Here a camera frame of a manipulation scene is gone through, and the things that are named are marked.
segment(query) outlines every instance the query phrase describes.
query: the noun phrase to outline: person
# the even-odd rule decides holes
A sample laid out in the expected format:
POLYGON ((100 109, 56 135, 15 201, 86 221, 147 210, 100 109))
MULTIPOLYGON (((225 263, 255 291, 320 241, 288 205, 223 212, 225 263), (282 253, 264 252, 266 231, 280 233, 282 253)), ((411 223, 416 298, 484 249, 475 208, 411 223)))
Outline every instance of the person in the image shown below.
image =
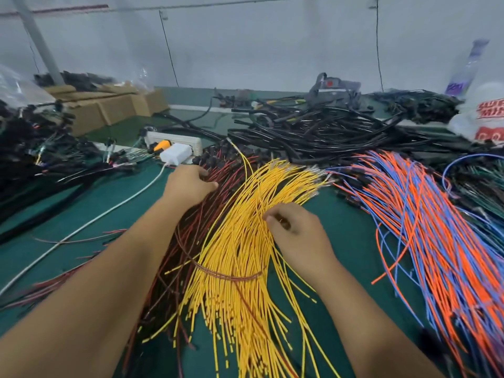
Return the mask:
MULTIPOLYGON (((163 196, 127 232, 11 328, 0 339, 0 377, 111 377, 175 226, 217 188, 200 178, 206 174, 177 167, 163 196)), ((317 216, 289 203, 264 219, 286 261, 327 307, 357 378, 442 376, 338 262, 317 216)))

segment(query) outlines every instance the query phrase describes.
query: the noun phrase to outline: yellow wire bundle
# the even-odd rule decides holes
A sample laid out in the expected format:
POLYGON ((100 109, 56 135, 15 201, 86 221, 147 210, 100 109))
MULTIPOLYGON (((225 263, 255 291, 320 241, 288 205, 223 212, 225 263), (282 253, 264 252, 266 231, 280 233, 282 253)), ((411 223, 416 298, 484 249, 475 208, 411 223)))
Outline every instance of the yellow wire bundle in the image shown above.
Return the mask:
POLYGON ((220 227, 210 239, 207 236, 198 258, 200 267, 192 274, 179 313, 187 306, 187 319, 192 319, 192 334, 195 316, 201 308, 205 323, 213 334, 217 378, 218 343, 222 343, 224 349, 226 368, 229 367, 228 355, 236 354, 239 377, 298 376, 280 342, 283 339, 292 350, 286 338, 285 325, 291 321, 268 293, 269 263, 273 263, 287 300, 299 319, 303 338, 301 376, 305 375, 308 353, 319 377, 309 343, 311 338, 339 377, 308 326, 294 296, 294 289, 309 296, 289 279, 288 266, 275 248, 273 237, 261 218, 267 209, 278 203, 305 203, 322 185, 324 180, 317 171, 285 161, 272 161, 249 175, 220 227), (234 278, 218 277, 204 268, 234 278))

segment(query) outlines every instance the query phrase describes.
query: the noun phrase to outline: white power cord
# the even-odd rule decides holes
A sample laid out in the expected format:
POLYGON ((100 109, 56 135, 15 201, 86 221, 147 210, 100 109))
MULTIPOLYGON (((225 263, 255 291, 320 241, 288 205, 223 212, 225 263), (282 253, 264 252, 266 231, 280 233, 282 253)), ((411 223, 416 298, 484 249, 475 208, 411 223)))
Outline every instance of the white power cord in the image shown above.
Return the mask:
POLYGON ((70 235, 66 236, 63 240, 61 240, 59 243, 55 244, 53 247, 49 248, 46 252, 44 252, 43 254, 41 254, 38 258, 36 258, 31 264, 29 264, 29 266, 27 266, 26 268, 24 268, 21 272, 19 272, 16 277, 14 277, 12 280, 10 280, 7 285, 5 285, 2 290, 0 290, 0 297, 3 296, 3 294, 5 292, 7 292, 11 286, 13 286, 17 280, 19 280, 22 276, 24 276, 30 269, 32 269, 35 265, 37 265, 41 260, 43 260, 48 254, 50 254, 52 251, 54 251, 56 248, 58 248, 64 241, 67 241, 68 239, 70 239, 72 236, 78 234, 80 231, 82 231, 84 228, 90 226, 91 224, 93 224, 95 221, 101 219, 102 217, 104 217, 105 215, 108 215, 110 212, 112 212, 113 210, 119 208, 120 206, 122 206, 123 204, 126 204, 127 202, 129 202, 130 200, 134 199, 135 197, 137 197, 138 195, 140 195, 142 192, 144 192, 146 189, 148 189, 152 184, 154 184, 154 182, 156 180, 158 180, 161 176, 161 174, 163 173, 163 170, 164 168, 166 167, 166 164, 163 165, 163 167, 161 168, 161 171, 159 172, 159 174, 149 183, 147 184, 144 188, 142 188, 140 191, 138 191, 136 194, 134 194, 133 196, 130 196, 128 197, 126 200, 124 200, 123 202, 113 206, 112 208, 106 210, 104 213, 98 215, 97 217, 95 217, 93 220, 85 223, 82 227, 76 229, 74 232, 72 232, 70 235))

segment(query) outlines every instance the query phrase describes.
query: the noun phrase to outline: white wall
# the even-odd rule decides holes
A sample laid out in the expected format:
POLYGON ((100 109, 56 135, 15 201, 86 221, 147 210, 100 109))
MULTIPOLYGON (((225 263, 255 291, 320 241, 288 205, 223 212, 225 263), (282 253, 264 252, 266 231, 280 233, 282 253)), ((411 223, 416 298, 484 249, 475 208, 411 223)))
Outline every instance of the white wall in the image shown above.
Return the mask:
MULTIPOLYGON (((227 0, 142 0, 144 6, 227 0)), ((375 11, 369 0, 292 0, 166 10, 164 21, 184 87, 305 91, 319 72, 380 88, 375 11)), ((139 0, 106 0, 138 7, 139 0)), ((442 92, 457 58, 475 38, 490 44, 476 83, 504 79, 504 0, 380 0, 385 88, 442 92)), ((37 17, 61 69, 132 78, 143 66, 153 83, 175 79, 157 10, 37 17)), ((0 62, 35 67, 18 19, 0 19, 0 62)), ((42 62, 37 58, 42 71, 42 62)))

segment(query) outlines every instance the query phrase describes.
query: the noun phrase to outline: white power adapter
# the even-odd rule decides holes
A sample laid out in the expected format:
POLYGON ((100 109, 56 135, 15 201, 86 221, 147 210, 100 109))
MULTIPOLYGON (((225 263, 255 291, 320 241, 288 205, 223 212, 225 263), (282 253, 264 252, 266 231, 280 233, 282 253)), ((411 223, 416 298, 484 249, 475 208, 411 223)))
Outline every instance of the white power adapter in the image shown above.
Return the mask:
POLYGON ((174 143, 166 150, 161 152, 161 154, 159 154, 159 158, 169 166, 178 166, 191 155, 192 149, 190 145, 174 143))

